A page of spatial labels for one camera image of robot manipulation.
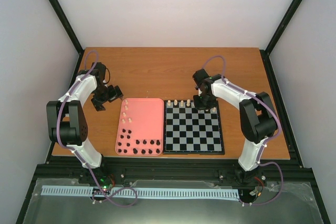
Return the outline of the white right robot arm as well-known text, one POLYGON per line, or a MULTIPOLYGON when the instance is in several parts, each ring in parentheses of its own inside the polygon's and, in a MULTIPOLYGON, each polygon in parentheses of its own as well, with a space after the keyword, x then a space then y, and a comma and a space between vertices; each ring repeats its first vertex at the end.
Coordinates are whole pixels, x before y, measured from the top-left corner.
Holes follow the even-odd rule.
POLYGON ((229 82, 217 74, 209 76, 205 69, 193 74, 198 91, 193 96, 197 110, 210 110, 222 99, 239 111, 240 128, 245 137, 242 153, 238 158, 238 167, 230 174, 240 185, 246 185, 257 173, 260 158, 267 142, 280 131, 281 124, 275 114, 270 96, 254 93, 229 82))

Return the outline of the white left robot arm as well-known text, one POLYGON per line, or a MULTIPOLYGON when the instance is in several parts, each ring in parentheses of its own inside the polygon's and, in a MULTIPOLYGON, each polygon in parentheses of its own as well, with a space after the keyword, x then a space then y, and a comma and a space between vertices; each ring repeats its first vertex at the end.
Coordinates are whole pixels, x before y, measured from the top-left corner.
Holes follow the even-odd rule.
POLYGON ((50 140, 70 150, 84 168, 91 168, 91 178, 100 184, 108 180, 109 170, 102 166, 103 155, 88 138, 83 105, 92 96, 93 107, 100 112, 105 110, 106 102, 123 98, 119 86, 104 81, 107 71, 103 63, 93 63, 90 69, 78 72, 73 85, 61 98, 46 105, 50 140))

